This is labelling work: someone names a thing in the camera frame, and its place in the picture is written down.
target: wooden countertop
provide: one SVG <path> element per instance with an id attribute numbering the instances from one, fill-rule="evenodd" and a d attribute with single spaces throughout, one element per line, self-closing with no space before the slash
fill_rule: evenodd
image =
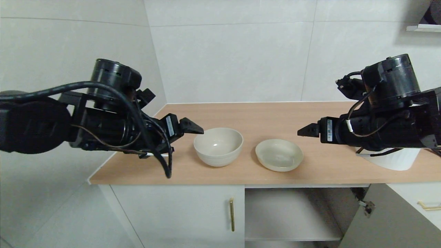
<path id="1" fill-rule="evenodd" d="M 158 116 L 188 117 L 205 130 L 228 127 L 244 137 L 239 158 L 226 167 L 204 164 L 193 148 L 195 135 L 172 144 L 172 178 L 154 158 L 115 154 L 91 178 L 92 184 L 370 184 L 441 181 L 441 159 L 422 150 L 407 171 L 392 171 L 356 157 L 353 147 L 322 144 L 297 136 L 297 130 L 324 116 L 346 113 L 352 102 L 212 103 L 165 106 Z M 286 139 L 300 146 L 304 160 L 290 172 L 274 172 L 257 160 L 254 148 L 265 139 Z"/>

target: white ceramic bowl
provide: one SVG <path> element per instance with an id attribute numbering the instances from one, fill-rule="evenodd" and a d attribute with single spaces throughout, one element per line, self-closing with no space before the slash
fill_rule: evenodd
<path id="1" fill-rule="evenodd" d="M 204 163 L 221 167 L 231 164 L 239 156 L 243 137 L 231 128 L 213 128 L 197 135 L 193 145 Z"/>
<path id="2" fill-rule="evenodd" d="M 267 139 L 256 146 L 259 162 L 266 168 L 286 172 L 297 168 L 303 160 L 299 146 L 284 139 Z"/>

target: gold cabinet handle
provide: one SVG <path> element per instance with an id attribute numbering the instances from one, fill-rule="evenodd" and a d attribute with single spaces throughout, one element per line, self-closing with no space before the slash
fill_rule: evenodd
<path id="1" fill-rule="evenodd" d="M 426 211 L 441 210 L 441 206 L 439 206 L 439 207 L 426 207 L 426 205 L 424 203 L 422 203 L 422 201 L 418 201 L 418 205 L 420 205 Z"/>
<path id="2" fill-rule="evenodd" d="M 234 232 L 234 203 L 233 198 L 230 198 L 230 219 L 231 219 L 231 231 Z"/>

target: open shelf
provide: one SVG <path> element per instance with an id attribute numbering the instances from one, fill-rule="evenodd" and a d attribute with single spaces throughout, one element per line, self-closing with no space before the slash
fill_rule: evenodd
<path id="1" fill-rule="evenodd" d="M 407 26 L 406 31 L 416 32 L 441 32 L 441 25 L 418 24 L 416 26 Z"/>
<path id="2" fill-rule="evenodd" d="M 246 241 L 245 248 L 320 248 L 314 242 Z"/>
<path id="3" fill-rule="evenodd" d="M 332 241 L 342 233 L 318 189 L 245 190 L 245 240 Z"/>

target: white base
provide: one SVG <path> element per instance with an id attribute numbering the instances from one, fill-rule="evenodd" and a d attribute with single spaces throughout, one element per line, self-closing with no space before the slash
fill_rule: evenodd
<path id="1" fill-rule="evenodd" d="M 415 161 L 419 151 L 421 150 L 419 148 L 405 148 L 400 151 L 391 153 L 389 155 L 380 156 L 380 157 L 363 156 L 363 154 L 377 154 L 388 151 L 390 149 L 391 148 L 384 149 L 379 152 L 363 150 L 360 155 L 367 161 L 370 161 L 383 168 L 402 171 L 402 170 L 408 170 L 412 167 L 413 162 Z"/>
<path id="2" fill-rule="evenodd" d="M 441 32 L 441 25 L 418 24 L 417 26 L 407 26 L 406 31 L 416 32 Z"/>

